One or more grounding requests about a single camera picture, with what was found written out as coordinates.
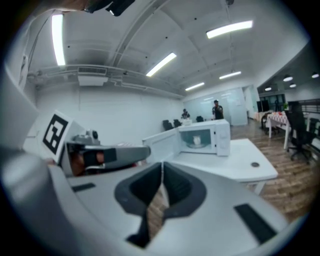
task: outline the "wooden floor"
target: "wooden floor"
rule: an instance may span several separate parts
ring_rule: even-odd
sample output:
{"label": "wooden floor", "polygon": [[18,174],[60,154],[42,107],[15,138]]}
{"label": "wooden floor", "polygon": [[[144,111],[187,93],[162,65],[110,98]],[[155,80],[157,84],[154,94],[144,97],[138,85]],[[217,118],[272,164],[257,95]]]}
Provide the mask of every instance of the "wooden floor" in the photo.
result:
{"label": "wooden floor", "polygon": [[[266,156],[278,172],[278,177],[267,181],[260,196],[283,213],[289,222],[305,215],[320,187],[320,163],[311,160],[308,165],[302,157],[291,161],[291,152],[284,150],[285,131],[269,138],[256,121],[249,120],[245,126],[232,126],[231,139],[250,139]],[[165,207],[162,195],[156,194],[148,208],[150,237],[161,228]]]}

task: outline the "ceiling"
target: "ceiling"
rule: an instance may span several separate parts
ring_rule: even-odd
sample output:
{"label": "ceiling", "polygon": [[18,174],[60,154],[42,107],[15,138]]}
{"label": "ceiling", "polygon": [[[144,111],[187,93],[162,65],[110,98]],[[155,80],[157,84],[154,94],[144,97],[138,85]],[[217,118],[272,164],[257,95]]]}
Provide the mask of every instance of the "ceiling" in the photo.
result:
{"label": "ceiling", "polygon": [[[119,17],[104,9],[69,12],[63,21],[66,66],[57,66],[49,19],[39,34],[28,79],[40,86],[76,82],[77,66],[97,65],[108,67],[110,78],[184,96],[185,88],[201,82],[214,86],[231,70],[252,76],[254,49],[260,51],[255,42],[274,30],[276,22],[273,8],[267,11],[264,5],[256,0],[235,0],[231,6],[225,0],[136,0]],[[31,28],[28,49],[48,15]],[[207,38],[206,31],[248,20],[253,20],[251,29]],[[174,60],[145,76],[171,52],[177,55]]]}
{"label": "ceiling", "polygon": [[[258,87],[258,93],[265,93],[266,87],[271,87],[270,92],[283,90],[295,90],[296,88],[305,85],[308,81],[313,80],[312,73],[320,74],[320,63],[315,54],[315,50],[309,42],[287,65],[285,65],[277,74],[271,77],[263,85]],[[285,82],[285,75],[293,77],[291,81]],[[290,84],[296,84],[295,88],[290,88]]]}

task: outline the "white wall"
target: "white wall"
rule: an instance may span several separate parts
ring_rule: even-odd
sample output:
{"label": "white wall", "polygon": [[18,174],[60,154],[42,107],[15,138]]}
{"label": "white wall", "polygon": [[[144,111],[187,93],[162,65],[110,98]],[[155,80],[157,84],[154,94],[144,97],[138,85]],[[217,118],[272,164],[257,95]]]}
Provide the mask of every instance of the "white wall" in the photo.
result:
{"label": "white wall", "polygon": [[285,91],[285,100],[303,101],[320,99],[320,78],[312,79],[305,84],[299,85],[294,89]]}
{"label": "white wall", "polygon": [[[56,85],[37,93],[36,120],[42,138],[54,110],[58,110],[85,127],[98,132],[103,145],[120,142],[141,144],[142,139],[163,131],[162,121],[179,119],[180,100],[117,87],[79,87]],[[40,155],[44,155],[39,144]]]}
{"label": "white wall", "polygon": [[183,104],[190,113],[191,119],[196,122],[197,116],[202,116],[204,119],[213,118],[214,100],[219,101],[219,105],[223,107],[224,119],[232,126],[248,124],[245,97],[243,90],[239,87],[206,94],[202,97],[185,101]]}

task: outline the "white counter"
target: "white counter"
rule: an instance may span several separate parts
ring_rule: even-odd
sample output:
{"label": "white counter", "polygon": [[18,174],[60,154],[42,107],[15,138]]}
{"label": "white counter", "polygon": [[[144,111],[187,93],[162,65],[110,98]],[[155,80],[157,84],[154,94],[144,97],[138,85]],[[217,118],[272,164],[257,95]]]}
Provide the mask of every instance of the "white counter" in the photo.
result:
{"label": "white counter", "polygon": [[[175,156],[171,163],[221,175],[238,182],[259,182],[278,176],[276,169],[249,139],[230,141],[230,155],[183,153]],[[259,167],[251,166],[256,162]]]}

